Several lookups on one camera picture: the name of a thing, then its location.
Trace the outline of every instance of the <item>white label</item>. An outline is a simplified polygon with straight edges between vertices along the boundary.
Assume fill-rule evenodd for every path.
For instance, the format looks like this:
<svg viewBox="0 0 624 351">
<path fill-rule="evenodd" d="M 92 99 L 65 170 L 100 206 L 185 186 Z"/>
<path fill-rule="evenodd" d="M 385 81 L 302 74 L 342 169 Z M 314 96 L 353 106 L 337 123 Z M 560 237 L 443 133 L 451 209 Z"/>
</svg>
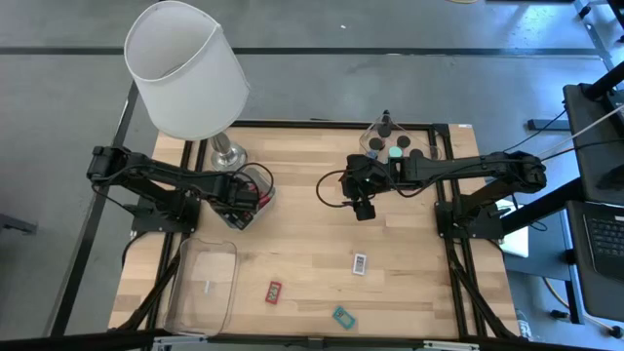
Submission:
<svg viewBox="0 0 624 351">
<path fill-rule="evenodd" d="M 353 258 L 353 274 L 364 275 L 366 272 L 367 256 L 362 253 L 356 253 Z"/>
</svg>

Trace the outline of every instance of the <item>white lampshade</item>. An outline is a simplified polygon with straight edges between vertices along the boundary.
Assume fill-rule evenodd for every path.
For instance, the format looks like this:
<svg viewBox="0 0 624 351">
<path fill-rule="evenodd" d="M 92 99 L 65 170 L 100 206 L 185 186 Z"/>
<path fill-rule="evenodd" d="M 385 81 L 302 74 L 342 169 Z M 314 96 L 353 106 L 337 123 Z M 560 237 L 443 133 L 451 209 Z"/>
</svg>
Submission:
<svg viewBox="0 0 624 351">
<path fill-rule="evenodd" d="M 247 101 L 249 84 L 221 25 L 190 5 L 150 6 L 130 29 L 124 56 L 152 122 L 169 136 L 214 136 Z"/>
</svg>

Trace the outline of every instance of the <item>wooden tabletop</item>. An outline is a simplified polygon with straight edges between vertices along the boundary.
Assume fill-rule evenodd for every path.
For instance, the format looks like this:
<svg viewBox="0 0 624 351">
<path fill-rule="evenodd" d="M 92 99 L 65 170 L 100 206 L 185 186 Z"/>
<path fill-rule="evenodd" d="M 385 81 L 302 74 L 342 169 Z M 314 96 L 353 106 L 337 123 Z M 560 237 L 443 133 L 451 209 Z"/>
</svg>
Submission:
<svg viewBox="0 0 624 351">
<path fill-rule="evenodd" d="M 450 131 L 455 157 L 478 154 L 471 126 L 451 125 Z M 325 173 L 344 169 L 346 155 L 361 152 L 362 131 L 231 128 L 227 133 L 247 149 L 250 162 L 271 170 L 277 194 L 273 207 L 245 231 L 229 229 L 208 205 L 202 206 L 193 238 L 231 242 L 238 252 L 238 276 L 221 332 L 457 337 L 444 242 L 433 214 L 435 187 L 410 199 L 394 192 L 379 194 L 372 200 L 376 219 L 357 221 L 351 208 L 321 204 L 315 185 Z M 427 142 L 424 132 L 410 133 Z M 153 158 L 178 165 L 182 146 L 183 141 L 160 135 Z M 207 157 L 205 169 L 209 167 Z M 469 194 L 484 184 L 480 178 L 463 179 L 460 188 Z M 343 200 L 337 177 L 328 178 L 321 193 L 329 202 Z M 110 327 L 125 322 L 151 289 L 162 242 L 163 234 L 150 233 L 129 250 Z M 518 333 L 500 251 L 484 240 L 471 244 L 480 291 L 507 328 Z M 368 257 L 365 276 L 352 274 L 357 253 Z M 264 300 L 270 281 L 283 285 L 276 305 Z M 463 296 L 474 333 L 465 291 Z M 167 292 L 159 323 L 168 300 Z M 351 330 L 332 318 L 338 305 L 356 318 Z M 197 307 L 194 313 L 210 311 Z"/>
</svg>

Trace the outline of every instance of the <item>gray floor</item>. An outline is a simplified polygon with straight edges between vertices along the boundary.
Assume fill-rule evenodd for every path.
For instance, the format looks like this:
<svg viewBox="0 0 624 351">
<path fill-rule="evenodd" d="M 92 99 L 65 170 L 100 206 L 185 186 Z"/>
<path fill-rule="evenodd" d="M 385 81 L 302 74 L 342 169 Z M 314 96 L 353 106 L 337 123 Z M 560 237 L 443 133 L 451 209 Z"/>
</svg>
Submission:
<svg viewBox="0 0 624 351">
<path fill-rule="evenodd" d="M 5 0 L 0 46 L 121 46 L 148 0 Z M 444 0 L 193 0 L 219 20 L 235 47 L 594 48 L 573 5 Z M 624 30 L 604 6 L 593 23 L 614 62 Z M 528 135 L 530 118 L 563 110 L 565 84 L 605 73 L 594 57 L 244 56 L 252 85 L 242 118 L 472 124 L 482 152 Z M 0 56 L 0 213 L 36 221 L 36 236 L 0 235 L 0 339 L 40 336 L 74 252 L 92 194 L 84 173 L 96 144 L 111 141 L 131 83 L 121 57 Z M 538 152 L 566 137 L 544 133 Z M 151 152 L 156 129 L 138 103 L 126 145 Z M 548 189 L 577 172 L 573 155 L 548 164 Z M 520 196 L 521 202 L 540 194 Z M 112 196 L 131 202 L 132 194 Z M 68 332 L 106 328 L 131 219 L 106 206 Z M 621 341 L 593 325 L 546 316 L 561 306 L 543 285 L 510 274 L 518 307 L 538 340 L 601 348 Z M 212 349 L 249 349 L 214 346 Z"/>
</svg>

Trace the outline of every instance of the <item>metal lamp base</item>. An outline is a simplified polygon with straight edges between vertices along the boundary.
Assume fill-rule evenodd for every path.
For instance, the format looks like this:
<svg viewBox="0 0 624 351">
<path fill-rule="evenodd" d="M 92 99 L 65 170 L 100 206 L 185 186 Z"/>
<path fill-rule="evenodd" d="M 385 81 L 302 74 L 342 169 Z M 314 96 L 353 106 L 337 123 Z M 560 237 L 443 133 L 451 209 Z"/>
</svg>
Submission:
<svg viewBox="0 0 624 351">
<path fill-rule="evenodd" d="M 211 163 L 215 171 L 236 171 L 247 163 L 247 151 L 229 138 L 220 133 L 211 138 L 214 152 Z"/>
</svg>

